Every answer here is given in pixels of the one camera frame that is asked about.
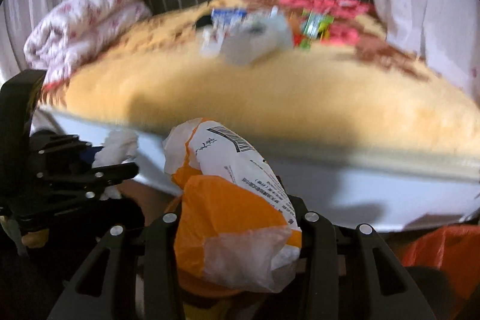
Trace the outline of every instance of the snack wrapper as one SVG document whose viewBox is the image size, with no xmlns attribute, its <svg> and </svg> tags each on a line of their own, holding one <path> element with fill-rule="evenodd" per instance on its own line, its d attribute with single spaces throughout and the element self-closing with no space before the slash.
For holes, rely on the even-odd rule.
<svg viewBox="0 0 480 320">
<path fill-rule="evenodd" d="M 265 159 L 220 123 L 198 118 L 164 142 L 165 172 L 179 185 L 177 266 L 232 289 L 278 293 L 295 277 L 302 232 Z"/>
</svg>

